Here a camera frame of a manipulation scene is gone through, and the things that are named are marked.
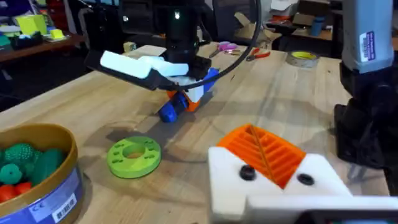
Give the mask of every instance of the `pink object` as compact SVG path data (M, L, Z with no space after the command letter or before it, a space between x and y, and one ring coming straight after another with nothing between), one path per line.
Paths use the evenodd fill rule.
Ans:
M231 42L228 42L228 41L220 42L217 45L217 49L213 53L210 54L209 58L216 56L218 53L220 53L224 50L234 50L236 48L238 48L238 46Z

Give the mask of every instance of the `tape roll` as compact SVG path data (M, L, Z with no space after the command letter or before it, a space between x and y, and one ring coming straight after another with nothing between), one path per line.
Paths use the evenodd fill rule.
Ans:
M318 60L318 55L304 51L289 52L286 58L287 63L300 68L313 68L317 65Z

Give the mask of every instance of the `black screw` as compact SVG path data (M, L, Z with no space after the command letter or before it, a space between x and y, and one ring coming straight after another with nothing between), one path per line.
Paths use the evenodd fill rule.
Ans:
M239 171L239 175L242 179L250 181L256 178L256 171L250 165L243 165Z
M297 180L303 185L311 186L315 183L315 180L308 174L300 174L297 176Z

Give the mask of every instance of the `green ring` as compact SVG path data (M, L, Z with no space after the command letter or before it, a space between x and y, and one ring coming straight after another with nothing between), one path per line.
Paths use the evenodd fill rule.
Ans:
M133 136L114 144L106 156L111 172L122 178L149 174L160 164L160 146L153 139Z

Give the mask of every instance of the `orange grid object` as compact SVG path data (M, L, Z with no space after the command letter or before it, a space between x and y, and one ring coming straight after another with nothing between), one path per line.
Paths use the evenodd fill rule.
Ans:
M231 131L217 146L227 148L282 189L305 157L297 146L251 124Z

